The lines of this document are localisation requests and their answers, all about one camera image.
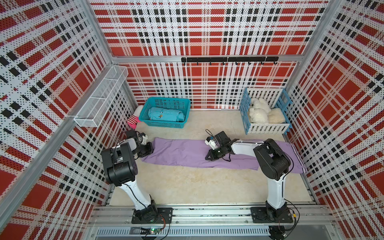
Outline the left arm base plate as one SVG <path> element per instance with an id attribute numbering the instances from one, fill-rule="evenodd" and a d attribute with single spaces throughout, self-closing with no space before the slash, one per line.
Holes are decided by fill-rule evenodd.
<path id="1" fill-rule="evenodd" d="M 146 208 L 134 210 L 132 224 L 170 224 L 173 217 L 173 208 Z"/>

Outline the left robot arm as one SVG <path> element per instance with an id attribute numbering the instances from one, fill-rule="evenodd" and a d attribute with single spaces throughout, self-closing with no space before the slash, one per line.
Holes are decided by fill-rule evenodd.
<path id="1" fill-rule="evenodd" d="M 142 158 L 154 152 L 152 143 L 139 143 L 134 138 L 126 139 L 117 146 L 102 151 L 102 161 L 107 183 L 125 191 L 135 206 L 138 216 L 156 214 L 155 201 L 141 190 L 137 181 L 139 173 L 136 157 Z"/>

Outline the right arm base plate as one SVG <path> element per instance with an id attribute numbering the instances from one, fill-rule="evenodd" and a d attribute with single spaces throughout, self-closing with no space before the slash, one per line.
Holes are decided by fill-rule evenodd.
<path id="1" fill-rule="evenodd" d="M 289 208 L 285 208 L 283 211 L 275 210 L 273 208 L 267 207 L 252 207 L 251 208 L 251 217 L 253 223 L 293 223 L 293 215 L 290 212 Z"/>

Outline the purple long pants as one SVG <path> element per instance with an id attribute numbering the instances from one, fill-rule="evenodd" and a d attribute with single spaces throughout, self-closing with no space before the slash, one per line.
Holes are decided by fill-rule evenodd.
<path id="1" fill-rule="evenodd" d="M 262 141 L 245 140 L 247 142 L 259 143 Z M 304 174 L 306 167 L 302 163 L 295 147 L 286 142 L 275 141 L 279 147 L 289 156 L 291 166 L 289 173 Z M 168 165 L 168 166 L 184 166 L 194 168 L 227 168 L 227 169 L 251 169 L 261 170 L 259 163 L 255 157 L 246 155 L 231 155 L 231 162 L 222 159 L 216 161 L 207 161 L 205 157 L 209 150 L 209 146 L 203 140 L 167 140 L 155 138 L 154 152 L 143 158 L 143 161 L 151 164 Z"/>

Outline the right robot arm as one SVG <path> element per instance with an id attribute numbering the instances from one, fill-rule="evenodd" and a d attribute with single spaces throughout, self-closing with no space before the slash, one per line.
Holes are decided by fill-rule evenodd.
<path id="1" fill-rule="evenodd" d="M 225 155 L 255 157 L 263 174 L 268 178 L 267 214 L 276 219 L 288 209 L 284 191 L 291 160 L 275 140 L 267 139 L 254 143 L 234 139 L 218 143 L 213 137 L 208 137 L 205 144 L 211 148 L 206 155 L 207 161 L 216 161 Z"/>

